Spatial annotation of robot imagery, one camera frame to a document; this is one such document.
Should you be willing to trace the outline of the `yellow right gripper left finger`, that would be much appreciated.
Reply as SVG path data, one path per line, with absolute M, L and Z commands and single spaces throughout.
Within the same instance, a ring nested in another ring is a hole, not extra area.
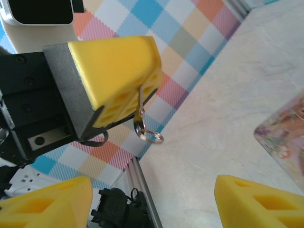
M 85 228 L 93 188 L 89 177 L 72 178 L 1 201 L 2 228 Z

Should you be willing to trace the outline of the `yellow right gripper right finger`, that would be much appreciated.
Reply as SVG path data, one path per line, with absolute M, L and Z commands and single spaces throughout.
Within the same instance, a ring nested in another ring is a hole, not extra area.
M 215 201 L 225 228 L 302 228 L 301 195 L 234 177 L 218 175 Z

